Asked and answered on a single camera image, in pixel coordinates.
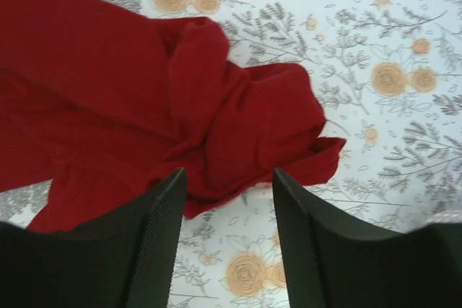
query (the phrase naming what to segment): crumpled red cloth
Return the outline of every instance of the crumpled red cloth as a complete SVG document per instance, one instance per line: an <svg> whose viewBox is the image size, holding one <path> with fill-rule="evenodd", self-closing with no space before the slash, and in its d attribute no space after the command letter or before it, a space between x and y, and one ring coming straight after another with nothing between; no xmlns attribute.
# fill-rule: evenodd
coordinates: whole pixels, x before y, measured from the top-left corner
<svg viewBox="0 0 462 308"><path fill-rule="evenodd" d="M0 191L53 178L29 229L70 230L178 167L185 215L282 167L326 182L345 141L296 64L248 69L207 18L147 19L100 0L0 0Z"/></svg>

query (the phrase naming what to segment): white tablecloth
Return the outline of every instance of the white tablecloth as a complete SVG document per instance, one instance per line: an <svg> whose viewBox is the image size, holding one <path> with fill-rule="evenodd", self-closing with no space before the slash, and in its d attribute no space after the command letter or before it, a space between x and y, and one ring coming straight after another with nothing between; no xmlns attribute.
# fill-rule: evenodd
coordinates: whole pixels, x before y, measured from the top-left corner
<svg viewBox="0 0 462 308"><path fill-rule="evenodd" d="M462 0L107 1L208 15L241 65L300 62L324 133L348 141L334 178L311 188L335 206L400 232L462 208ZM48 186L0 193L0 219L27 225ZM184 221L173 278L170 308L288 307L271 188Z"/></svg>

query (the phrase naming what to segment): floral pattern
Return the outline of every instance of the floral pattern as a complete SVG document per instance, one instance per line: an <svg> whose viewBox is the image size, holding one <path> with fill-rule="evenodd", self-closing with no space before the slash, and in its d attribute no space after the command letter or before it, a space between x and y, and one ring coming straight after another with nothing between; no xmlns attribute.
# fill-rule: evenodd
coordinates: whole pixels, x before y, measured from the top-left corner
<svg viewBox="0 0 462 308"><path fill-rule="evenodd" d="M210 16L242 66L294 62L347 139L310 191L407 232L462 209L462 0L105 0L148 17ZM136 62L127 62L136 66ZM50 182L0 193L21 226ZM183 221L169 308L289 308L271 184Z"/></svg>

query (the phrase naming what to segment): red garment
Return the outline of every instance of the red garment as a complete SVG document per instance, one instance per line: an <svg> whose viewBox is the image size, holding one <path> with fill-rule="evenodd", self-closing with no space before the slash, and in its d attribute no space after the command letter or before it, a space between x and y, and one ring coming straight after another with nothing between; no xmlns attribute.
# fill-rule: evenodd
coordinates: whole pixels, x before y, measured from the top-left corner
<svg viewBox="0 0 462 308"><path fill-rule="evenodd" d="M340 138L295 64L243 69L207 18L147 19L100 0L0 0L0 191L54 178L29 229L69 230L188 173L185 215L283 167L336 171Z"/></svg>

